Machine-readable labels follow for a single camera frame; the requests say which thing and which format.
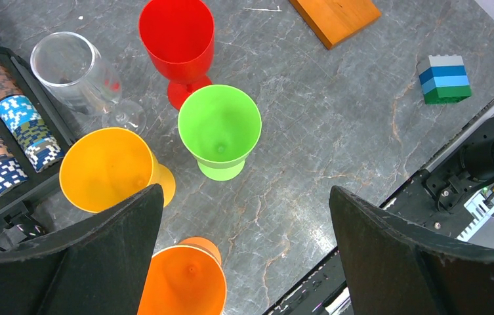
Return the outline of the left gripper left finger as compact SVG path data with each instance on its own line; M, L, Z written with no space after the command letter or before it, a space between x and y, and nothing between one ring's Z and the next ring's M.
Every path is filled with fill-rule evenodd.
M0 252L0 314L136 314L163 214L153 184Z

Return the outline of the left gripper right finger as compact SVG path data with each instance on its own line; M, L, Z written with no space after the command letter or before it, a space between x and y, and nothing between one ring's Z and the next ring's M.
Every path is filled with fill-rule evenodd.
M341 186L329 208L356 314L494 314L494 249L435 233Z

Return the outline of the orange wine glass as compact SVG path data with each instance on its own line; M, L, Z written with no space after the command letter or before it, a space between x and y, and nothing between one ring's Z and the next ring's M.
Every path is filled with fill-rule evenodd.
M191 237L152 255L138 314L222 314L227 283L218 247Z

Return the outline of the yellow wine glass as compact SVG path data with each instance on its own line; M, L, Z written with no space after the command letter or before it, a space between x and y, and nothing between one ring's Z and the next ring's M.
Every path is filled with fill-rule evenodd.
M163 204L176 192L171 171L138 134L120 127L93 131L79 139L62 160L61 191L77 208L99 213L151 184L160 184Z

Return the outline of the green wine glass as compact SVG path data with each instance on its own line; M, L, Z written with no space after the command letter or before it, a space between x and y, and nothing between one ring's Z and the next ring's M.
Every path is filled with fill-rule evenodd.
M255 101L229 85L208 85L193 92L178 114L180 138L209 179L238 176L262 133Z

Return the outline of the clear wine glass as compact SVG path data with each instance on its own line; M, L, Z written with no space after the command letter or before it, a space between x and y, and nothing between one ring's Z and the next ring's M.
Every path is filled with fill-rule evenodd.
M123 96L123 85L111 62L85 37L70 31L40 40L30 56L40 83L70 110L99 117L103 128L122 127L141 134L146 112Z

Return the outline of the red wine glass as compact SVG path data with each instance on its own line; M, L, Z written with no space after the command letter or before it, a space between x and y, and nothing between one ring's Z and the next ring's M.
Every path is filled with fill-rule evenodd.
M138 32L153 65L169 80L167 97L176 110L212 83L208 72L215 55L215 20L203 1L149 1L140 13Z

